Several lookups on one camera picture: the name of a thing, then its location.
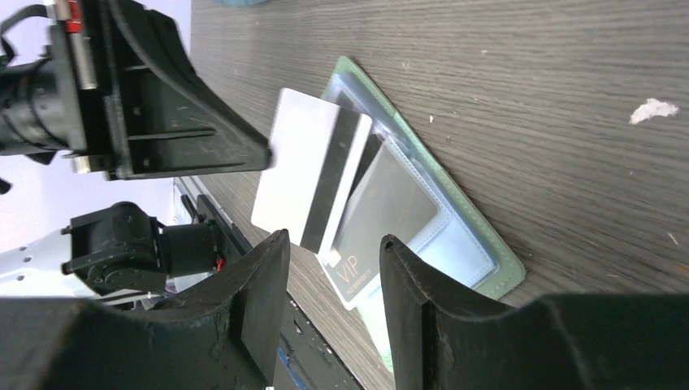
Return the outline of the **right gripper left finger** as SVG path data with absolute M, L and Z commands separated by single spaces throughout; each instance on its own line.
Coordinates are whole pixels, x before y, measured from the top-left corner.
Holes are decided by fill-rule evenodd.
M 224 268 L 150 310 L 4 298 L 4 389 L 264 389 L 231 335 L 232 300 L 258 262 Z

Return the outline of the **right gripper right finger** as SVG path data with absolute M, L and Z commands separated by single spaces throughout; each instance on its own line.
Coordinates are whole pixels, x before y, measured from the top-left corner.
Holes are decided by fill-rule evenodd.
M 561 293 L 515 308 L 393 235 L 380 277 L 399 389 L 685 389 L 685 294 Z

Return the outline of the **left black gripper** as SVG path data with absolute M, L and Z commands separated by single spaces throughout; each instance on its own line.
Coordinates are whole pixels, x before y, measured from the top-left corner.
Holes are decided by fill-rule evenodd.
M 18 65 L 7 34 L 48 19 Z M 261 171 L 267 138 L 197 75 L 176 22 L 135 1 L 46 1 L 1 22 L 1 154 L 44 165 L 60 151 L 109 180 Z

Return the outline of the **white magnetic stripe card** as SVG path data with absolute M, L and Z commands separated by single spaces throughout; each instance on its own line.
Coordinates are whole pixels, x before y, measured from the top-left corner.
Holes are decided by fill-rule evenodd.
M 371 133 L 369 115 L 294 89 L 279 94 L 250 221 L 286 229 L 293 244 L 330 250 Z

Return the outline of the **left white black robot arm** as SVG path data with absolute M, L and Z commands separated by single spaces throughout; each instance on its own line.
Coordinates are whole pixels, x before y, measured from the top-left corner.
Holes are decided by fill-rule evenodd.
M 267 138 L 197 75 L 176 22 L 135 1 L 46 1 L 19 9 L 3 33 L 46 18 L 49 42 L 14 64 L 1 41 L 1 154 L 47 165 L 64 152 L 77 173 L 108 180 L 262 171 Z M 73 218 L 22 251 L 2 284 L 28 295 L 163 295 L 177 276 L 217 271 L 221 226 L 165 226 L 131 202 Z

